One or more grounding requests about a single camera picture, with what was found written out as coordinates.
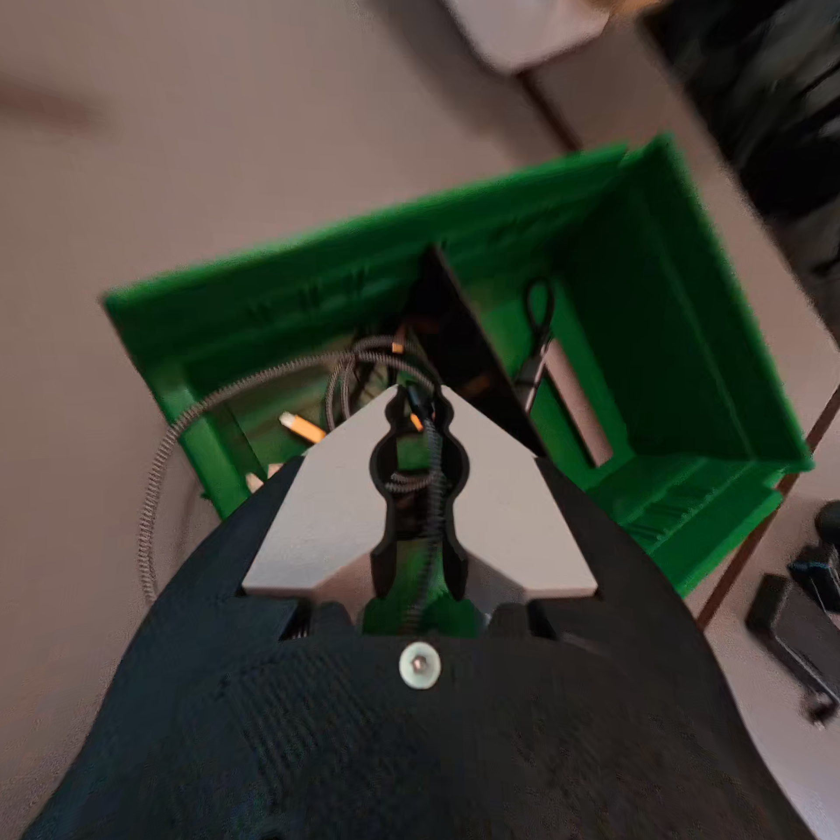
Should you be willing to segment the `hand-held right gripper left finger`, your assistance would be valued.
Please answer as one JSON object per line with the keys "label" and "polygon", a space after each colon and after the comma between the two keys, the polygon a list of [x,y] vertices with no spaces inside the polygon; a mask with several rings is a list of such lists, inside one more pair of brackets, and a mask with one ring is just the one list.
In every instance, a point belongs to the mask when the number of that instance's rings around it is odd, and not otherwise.
{"label": "hand-held right gripper left finger", "polygon": [[312,446],[245,574],[247,595],[336,602],[358,623],[375,598],[373,559],[393,531],[375,452],[402,416],[393,385]]}

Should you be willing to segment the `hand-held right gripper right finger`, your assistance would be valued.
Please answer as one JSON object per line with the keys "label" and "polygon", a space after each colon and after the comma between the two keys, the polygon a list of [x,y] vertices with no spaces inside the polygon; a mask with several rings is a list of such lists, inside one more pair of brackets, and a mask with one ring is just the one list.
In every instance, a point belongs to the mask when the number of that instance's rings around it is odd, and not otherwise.
{"label": "hand-held right gripper right finger", "polygon": [[499,606],[592,596],[595,576],[537,456],[446,385],[435,419],[451,595],[487,621]]}

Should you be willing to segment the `green plastic bin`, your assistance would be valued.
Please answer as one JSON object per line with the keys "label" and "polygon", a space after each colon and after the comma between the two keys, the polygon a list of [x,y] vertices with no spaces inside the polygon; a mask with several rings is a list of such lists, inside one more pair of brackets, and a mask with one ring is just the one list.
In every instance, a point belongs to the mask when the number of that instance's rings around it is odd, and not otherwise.
{"label": "green plastic bin", "polygon": [[373,559],[367,630],[456,633],[479,615],[443,569],[444,386],[404,320],[419,260],[441,248],[513,383],[531,352],[523,307],[548,278],[561,342],[613,447],[593,466],[547,377],[530,414],[542,474],[597,582],[616,537],[691,592],[812,467],[738,282],[673,144],[611,148],[386,208],[147,280],[103,299],[168,422],[139,525],[138,572],[159,595],[153,542],[182,446],[224,523],[280,462],[303,456],[387,388],[402,416],[374,453],[393,531]]}

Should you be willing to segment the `black bin divider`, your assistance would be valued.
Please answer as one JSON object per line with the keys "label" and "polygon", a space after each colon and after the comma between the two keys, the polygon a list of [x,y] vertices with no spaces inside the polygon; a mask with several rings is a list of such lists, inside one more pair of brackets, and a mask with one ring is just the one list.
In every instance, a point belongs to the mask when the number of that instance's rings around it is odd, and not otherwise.
{"label": "black bin divider", "polygon": [[548,452],[440,247],[426,249],[404,320],[442,384],[533,455]]}

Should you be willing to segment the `black power bank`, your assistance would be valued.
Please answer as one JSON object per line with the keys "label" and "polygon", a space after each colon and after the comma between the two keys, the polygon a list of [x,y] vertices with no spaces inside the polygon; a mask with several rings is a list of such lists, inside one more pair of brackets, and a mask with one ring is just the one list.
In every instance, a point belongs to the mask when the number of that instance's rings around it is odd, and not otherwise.
{"label": "black power bank", "polygon": [[766,574],[745,619],[750,633],[803,687],[804,714],[823,728],[839,710],[839,630],[791,578]]}

